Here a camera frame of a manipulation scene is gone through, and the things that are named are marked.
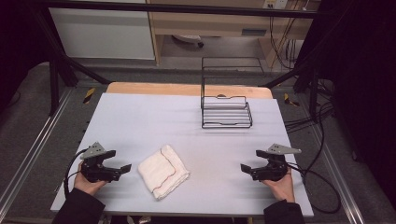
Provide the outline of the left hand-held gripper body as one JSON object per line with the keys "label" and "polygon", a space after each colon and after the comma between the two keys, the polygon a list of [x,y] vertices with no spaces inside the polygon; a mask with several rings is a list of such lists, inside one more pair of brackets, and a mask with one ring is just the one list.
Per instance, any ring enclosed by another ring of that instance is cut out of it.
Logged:
{"label": "left hand-held gripper body", "polygon": [[99,142],[95,142],[80,157],[83,160],[80,171],[92,183],[100,180],[111,182],[120,179],[120,169],[103,165],[104,159],[100,155],[106,151]]}

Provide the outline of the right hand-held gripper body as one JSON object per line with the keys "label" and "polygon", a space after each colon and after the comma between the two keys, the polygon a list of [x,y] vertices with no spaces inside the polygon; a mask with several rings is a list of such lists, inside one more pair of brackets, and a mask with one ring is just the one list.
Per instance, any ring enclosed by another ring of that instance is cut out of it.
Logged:
{"label": "right hand-held gripper body", "polygon": [[252,169],[250,175],[253,180],[277,181],[281,179],[288,171],[285,156],[287,154],[299,154],[302,152],[298,148],[286,147],[279,144],[272,144],[263,151],[271,154],[271,157],[267,159],[268,163],[264,167]]}

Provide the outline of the person's left hand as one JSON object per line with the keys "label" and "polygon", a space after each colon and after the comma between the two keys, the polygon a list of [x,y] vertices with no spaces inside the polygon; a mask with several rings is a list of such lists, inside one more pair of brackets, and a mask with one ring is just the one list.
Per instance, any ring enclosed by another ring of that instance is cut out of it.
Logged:
{"label": "person's left hand", "polygon": [[103,186],[107,184],[106,181],[100,180],[97,182],[90,182],[82,173],[81,173],[81,165],[78,165],[78,172],[75,177],[74,187],[79,189],[91,196],[94,196]]}

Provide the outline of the person's right hand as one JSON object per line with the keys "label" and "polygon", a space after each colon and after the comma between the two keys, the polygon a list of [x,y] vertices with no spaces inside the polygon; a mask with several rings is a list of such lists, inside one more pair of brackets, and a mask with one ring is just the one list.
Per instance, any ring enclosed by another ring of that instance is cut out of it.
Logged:
{"label": "person's right hand", "polygon": [[295,202],[293,180],[290,168],[281,179],[277,181],[262,180],[262,183],[272,191],[273,195],[278,201],[286,201],[288,203]]}

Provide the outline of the yellow black tape marker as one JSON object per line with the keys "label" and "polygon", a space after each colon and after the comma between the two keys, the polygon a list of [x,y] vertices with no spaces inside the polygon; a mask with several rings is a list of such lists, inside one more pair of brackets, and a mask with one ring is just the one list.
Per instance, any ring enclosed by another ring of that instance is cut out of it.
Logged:
{"label": "yellow black tape marker", "polygon": [[83,99],[83,104],[88,104],[89,103],[89,101],[91,100],[94,92],[95,92],[95,88],[88,89],[88,91],[87,91],[87,93],[86,93],[86,95],[85,95],[85,97]]}
{"label": "yellow black tape marker", "polygon": [[300,106],[298,102],[292,101],[287,93],[284,93],[284,103],[287,105]]}

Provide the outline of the white table mat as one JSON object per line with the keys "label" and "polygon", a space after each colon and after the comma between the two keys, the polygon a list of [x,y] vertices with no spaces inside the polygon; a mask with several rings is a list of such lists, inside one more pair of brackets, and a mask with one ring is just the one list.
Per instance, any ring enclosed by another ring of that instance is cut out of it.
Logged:
{"label": "white table mat", "polygon": [[[259,217],[274,196],[264,184],[241,171],[262,167],[257,150],[286,146],[287,136],[274,99],[248,101],[253,124],[247,129],[204,129],[199,96],[105,93],[81,141],[114,149],[107,167],[132,166],[96,197],[107,214],[157,216]],[[158,201],[136,167],[162,146],[171,146],[190,171],[189,178]]]}

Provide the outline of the wooden table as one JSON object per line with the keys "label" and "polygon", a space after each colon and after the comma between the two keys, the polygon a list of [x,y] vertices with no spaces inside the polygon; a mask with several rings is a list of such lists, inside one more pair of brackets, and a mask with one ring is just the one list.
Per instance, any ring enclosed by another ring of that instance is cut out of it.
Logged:
{"label": "wooden table", "polygon": [[[200,96],[200,84],[144,83],[144,82],[113,82],[108,85],[106,93],[160,94]],[[206,85],[205,95],[246,96],[247,98],[272,99],[273,94],[267,88]]]}

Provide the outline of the white cabinet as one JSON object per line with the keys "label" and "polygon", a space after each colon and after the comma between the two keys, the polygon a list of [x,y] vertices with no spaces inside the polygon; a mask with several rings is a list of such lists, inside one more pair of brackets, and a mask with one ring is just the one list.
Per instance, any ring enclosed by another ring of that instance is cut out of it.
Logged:
{"label": "white cabinet", "polygon": [[154,60],[147,12],[51,8],[69,57]]}

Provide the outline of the black curtain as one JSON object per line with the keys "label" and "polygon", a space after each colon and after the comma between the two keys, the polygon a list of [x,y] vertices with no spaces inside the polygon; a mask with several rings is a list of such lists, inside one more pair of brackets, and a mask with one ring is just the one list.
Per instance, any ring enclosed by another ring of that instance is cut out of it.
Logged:
{"label": "black curtain", "polygon": [[396,207],[396,0],[353,0],[324,74],[354,148]]}
{"label": "black curtain", "polygon": [[21,0],[0,0],[0,113],[29,70],[48,60]]}

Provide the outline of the white object under desk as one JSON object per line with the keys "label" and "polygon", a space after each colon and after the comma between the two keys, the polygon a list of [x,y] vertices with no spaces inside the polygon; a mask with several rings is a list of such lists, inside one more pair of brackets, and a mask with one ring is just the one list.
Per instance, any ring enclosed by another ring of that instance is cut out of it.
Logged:
{"label": "white object under desk", "polygon": [[199,48],[205,45],[202,38],[198,35],[173,35],[173,38],[186,43],[196,44]]}

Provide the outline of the light wooden desk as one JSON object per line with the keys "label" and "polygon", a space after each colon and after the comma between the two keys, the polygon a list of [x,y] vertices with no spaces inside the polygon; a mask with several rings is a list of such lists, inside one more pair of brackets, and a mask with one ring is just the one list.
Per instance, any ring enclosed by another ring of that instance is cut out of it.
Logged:
{"label": "light wooden desk", "polygon": [[[194,5],[214,7],[247,7],[263,9],[264,0],[146,0],[149,4]],[[285,9],[316,10],[320,0],[288,0]],[[150,12],[154,52],[161,55],[165,35],[248,36],[256,37],[267,66],[272,68],[288,40],[304,40],[311,19],[261,18],[191,13]]]}

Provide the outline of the white power strip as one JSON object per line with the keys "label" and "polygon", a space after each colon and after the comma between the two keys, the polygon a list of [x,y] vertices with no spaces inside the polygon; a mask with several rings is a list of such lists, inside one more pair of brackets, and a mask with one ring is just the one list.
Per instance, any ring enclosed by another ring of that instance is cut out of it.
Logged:
{"label": "white power strip", "polygon": [[288,0],[264,0],[263,1],[263,8],[269,9],[285,9]]}

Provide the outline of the aluminium floor rail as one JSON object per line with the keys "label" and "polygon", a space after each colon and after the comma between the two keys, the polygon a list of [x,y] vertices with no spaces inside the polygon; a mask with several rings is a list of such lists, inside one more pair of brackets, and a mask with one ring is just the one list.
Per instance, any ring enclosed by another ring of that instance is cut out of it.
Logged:
{"label": "aluminium floor rail", "polygon": [[312,134],[319,146],[319,157],[323,160],[330,179],[340,195],[341,205],[346,213],[350,224],[364,224],[364,218],[361,214],[351,190],[348,187],[346,179],[344,178],[341,169],[339,168],[334,156],[331,154],[325,137],[324,130],[318,125],[311,128]]}
{"label": "aluminium floor rail", "polygon": [[35,141],[30,146],[27,154],[23,158],[23,161],[21,162],[21,165],[19,166],[15,175],[12,177],[5,191],[0,196],[0,223],[5,219],[9,208],[13,204],[15,198],[21,190],[23,183],[25,182],[27,176],[35,165],[35,162],[43,147],[46,145],[52,133],[52,130],[54,129],[60,116],[64,112],[64,109],[68,104],[73,91],[73,88],[66,88],[64,90],[59,100],[58,108],[51,116],[47,118],[44,126],[40,130],[38,136],[35,138]]}

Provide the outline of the black metal frame leg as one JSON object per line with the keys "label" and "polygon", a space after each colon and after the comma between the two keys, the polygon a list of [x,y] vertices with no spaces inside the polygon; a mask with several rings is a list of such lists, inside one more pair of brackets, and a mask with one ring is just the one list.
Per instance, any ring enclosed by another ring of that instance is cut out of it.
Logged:
{"label": "black metal frame leg", "polygon": [[308,115],[314,122],[318,121],[317,116],[317,99],[318,99],[318,65],[311,63],[301,63],[294,67],[288,73],[266,83],[262,86],[272,89],[278,84],[297,76],[297,80],[293,85],[295,93],[302,93],[309,90]]}
{"label": "black metal frame leg", "polygon": [[60,107],[59,78],[63,80],[67,87],[76,87],[78,78],[74,70],[78,70],[101,84],[107,85],[111,83],[110,80],[89,70],[65,53],[62,41],[50,18],[50,11],[47,8],[33,12],[32,16],[35,20],[36,28],[40,30],[43,35],[44,50],[49,56],[49,86],[51,98],[49,114],[51,116],[54,115]]}

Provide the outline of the black metal frame bar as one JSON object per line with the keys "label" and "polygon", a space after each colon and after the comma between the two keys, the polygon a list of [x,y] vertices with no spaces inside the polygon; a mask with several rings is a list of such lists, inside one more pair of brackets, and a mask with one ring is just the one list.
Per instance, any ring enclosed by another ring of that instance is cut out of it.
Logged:
{"label": "black metal frame bar", "polygon": [[94,9],[94,10],[116,10],[116,11],[139,11],[139,12],[163,12],[163,13],[191,13],[191,14],[213,14],[213,15],[235,15],[277,18],[301,18],[315,19],[325,16],[324,12],[298,11],[286,9],[259,9],[247,7],[212,7],[191,5],[169,5],[169,4],[140,4],[120,2],[95,2],[76,0],[32,0],[41,7]]}

